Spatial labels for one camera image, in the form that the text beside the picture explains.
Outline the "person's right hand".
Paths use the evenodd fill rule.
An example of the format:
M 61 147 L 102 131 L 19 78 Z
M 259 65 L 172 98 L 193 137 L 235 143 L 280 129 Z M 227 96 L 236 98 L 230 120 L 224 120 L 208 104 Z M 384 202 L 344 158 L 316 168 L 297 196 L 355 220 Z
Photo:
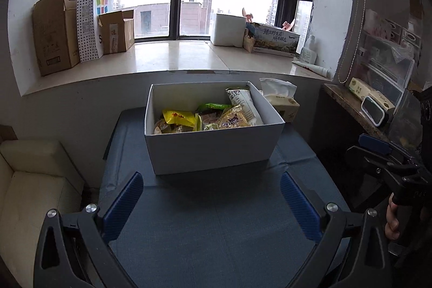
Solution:
M 388 200 L 387 212 L 386 212 L 386 220 L 385 224 L 385 235 L 390 240 L 397 240 L 400 236 L 400 232 L 398 230 L 399 221 L 396 216 L 396 211 L 398 210 L 398 206 L 393 202 L 394 194 L 391 194 Z

